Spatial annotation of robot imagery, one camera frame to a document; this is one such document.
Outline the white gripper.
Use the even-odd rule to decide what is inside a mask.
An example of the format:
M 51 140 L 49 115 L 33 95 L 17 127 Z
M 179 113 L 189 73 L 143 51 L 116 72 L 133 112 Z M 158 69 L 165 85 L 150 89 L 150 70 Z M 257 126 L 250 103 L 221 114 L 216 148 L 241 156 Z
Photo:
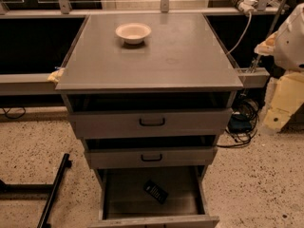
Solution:
M 262 56 L 273 56 L 275 64 L 285 70 L 304 70 L 304 4 L 299 4 L 271 34 L 265 43 L 258 44 L 254 52 Z

